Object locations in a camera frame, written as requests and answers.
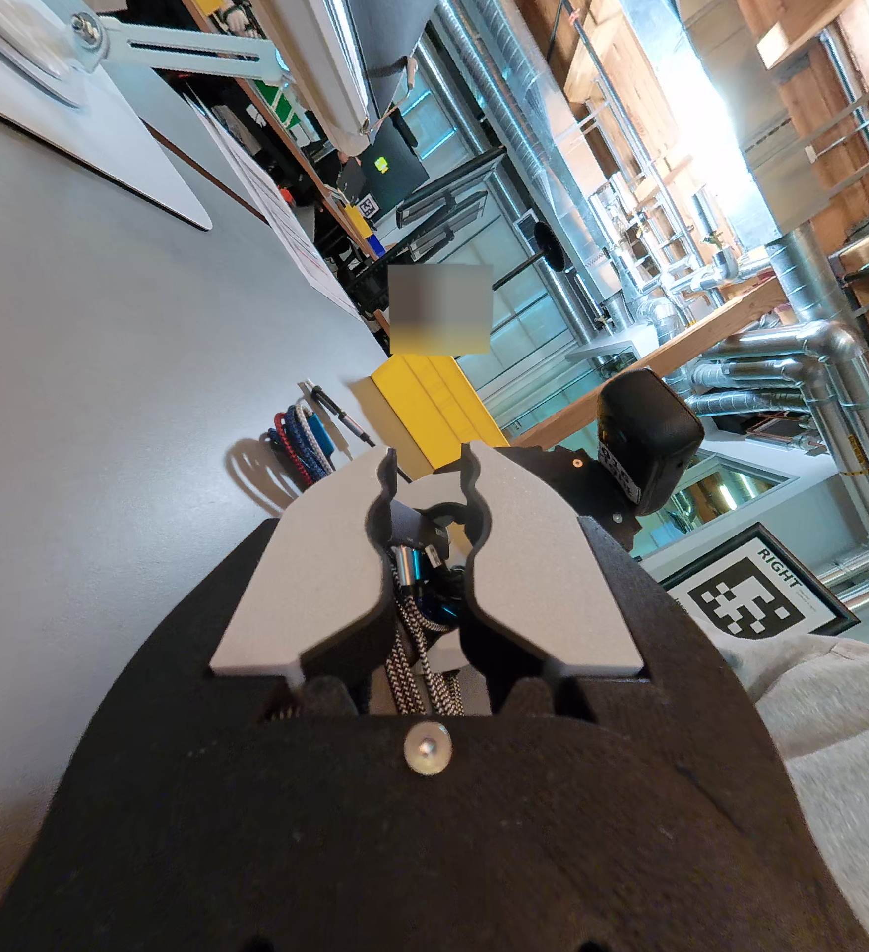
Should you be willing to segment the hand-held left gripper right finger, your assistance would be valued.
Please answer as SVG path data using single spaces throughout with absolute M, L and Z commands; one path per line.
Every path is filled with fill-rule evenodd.
M 461 643 L 492 712 L 524 678 L 556 693 L 574 678 L 640 675 L 644 659 L 570 503 L 486 444 L 463 446 L 460 487 L 472 546 Z

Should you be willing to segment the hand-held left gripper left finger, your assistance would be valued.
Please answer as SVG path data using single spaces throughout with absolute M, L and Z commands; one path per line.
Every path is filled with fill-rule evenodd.
M 378 446 L 285 509 L 210 660 L 214 676 L 281 678 L 296 695 L 322 677 L 352 693 L 370 684 L 395 641 L 396 482 L 395 450 Z

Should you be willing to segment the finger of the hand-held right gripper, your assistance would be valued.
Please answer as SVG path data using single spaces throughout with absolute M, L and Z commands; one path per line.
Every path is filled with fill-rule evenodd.
M 437 472 L 406 484 L 405 506 L 432 520 L 465 520 L 468 504 L 460 471 Z

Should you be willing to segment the yellow plastic bin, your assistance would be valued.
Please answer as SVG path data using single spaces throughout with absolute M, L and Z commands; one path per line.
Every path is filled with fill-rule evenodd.
M 394 355 L 371 379 L 433 470 L 457 462 L 471 442 L 510 446 L 452 357 Z

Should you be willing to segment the grey desk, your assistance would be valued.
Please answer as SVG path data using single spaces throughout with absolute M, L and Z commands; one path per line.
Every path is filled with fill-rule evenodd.
M 294 488 L 260 438 L 382 351 L 173 151 L 203 232 L 0 121 L 0 900 L 156 625 Z

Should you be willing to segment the wooden beam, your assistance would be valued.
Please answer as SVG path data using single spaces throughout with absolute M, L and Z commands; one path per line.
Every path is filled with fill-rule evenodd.
M 640 369 L 649 369 L 658 377 L 666 377 L 783 303 L 787 303 L 786 293 L 779 280 L 773 276 L 727 301 L 709 316 L 633 363 L 617 377 Z M 606 383 L 601 384 L 565 409 L 515 437 L 512 446 L 539 446 L 548 450 L 595 423 L 600 398 L 606 387 Z

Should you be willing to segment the framed marker sign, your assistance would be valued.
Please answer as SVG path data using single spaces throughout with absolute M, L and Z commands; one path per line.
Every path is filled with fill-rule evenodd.
M 857 615 L 760 523 L 660 585 L 698 625 L 745 640 L 782 634 L 833 637 L 859 623 Z

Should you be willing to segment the silver ventilation pipe cluster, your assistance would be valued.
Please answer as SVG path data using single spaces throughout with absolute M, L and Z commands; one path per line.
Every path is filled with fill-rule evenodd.
M 700 417 L 763 411 L 809 414 L 845 483 L 867 542 L 819 575 L 845 607 L 869 611 L 869 347 L 810 223 L 765 247 L 798 321 L 744 331 L 706 352 L 691 381 Z

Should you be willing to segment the black metal rack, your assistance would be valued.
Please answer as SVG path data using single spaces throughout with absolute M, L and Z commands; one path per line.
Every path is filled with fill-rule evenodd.
M 425 264 L 452 243 L 457 233 L 480 217 L 488 199 L 486 180 L 507 155 L 503 146 L 488 149 L 455 170 L 415 190 L 395 208 L 401 239 L 386 253 Z

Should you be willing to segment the printed paper sheet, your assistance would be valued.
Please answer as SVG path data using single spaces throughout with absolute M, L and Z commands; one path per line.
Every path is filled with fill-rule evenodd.
M 360 324 L 360 312 L 334 277 L 313 242 L 304 232 L 294 211 L 282 196 L 273 179 L 246 152 L 214 114 L 199 100 L 184 96 L 204 129 L 210 134 L 224 158 L 238 175 L 250 194 L 250 200 L 262 213 L 276 237 L 308 283 Z

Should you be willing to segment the black stanchion post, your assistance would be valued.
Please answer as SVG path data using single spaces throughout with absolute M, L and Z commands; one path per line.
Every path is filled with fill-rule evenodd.
M 536 263 L 543 262 L 552 272 L 560 274 L 567 267 L 567 259 L 562 245 L 556 233 L 544 222 L 537 221 L 534 226 L 534 240 L 537 245 L 536 252 L 525 259 L 515 268 L 496 280 L 492 285 L 492 291 L 497 292 L 500 288 L 511 282 L 528 268 L 532 268 Z

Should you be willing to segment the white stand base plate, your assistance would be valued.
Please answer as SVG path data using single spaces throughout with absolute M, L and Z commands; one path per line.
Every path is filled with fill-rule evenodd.
M 117 25 L 80 2 L 0 2 L 0 119 L 208 232 L 208 212 L 104 68 Z

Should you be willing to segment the white mount bracket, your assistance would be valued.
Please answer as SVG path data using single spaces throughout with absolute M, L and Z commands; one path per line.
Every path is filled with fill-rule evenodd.
M 268 40 L 125 24 L 84 11 L 71 15 L 70 26 L 78 58 L 88 67 L 108 61 L 259 80 L 271 86 L 291 79 L 289 68 Z

